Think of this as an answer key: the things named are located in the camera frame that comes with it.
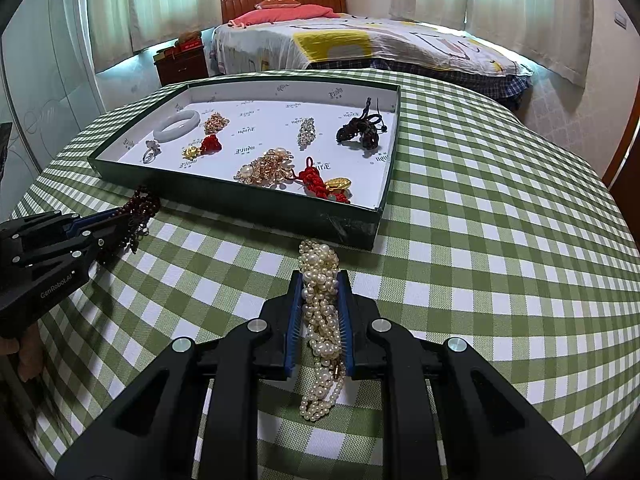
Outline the person left hand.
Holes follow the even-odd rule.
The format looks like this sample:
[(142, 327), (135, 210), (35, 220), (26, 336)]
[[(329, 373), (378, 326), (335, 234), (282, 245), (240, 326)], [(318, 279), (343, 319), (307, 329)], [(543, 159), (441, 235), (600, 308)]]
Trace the person left hand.
[(18, 339), (0, 338), (2, 356), (18, 355), (17, 375), (22, 382), (29, 382), (43, 371), (43, 345), (38, 324), (34, 323)]

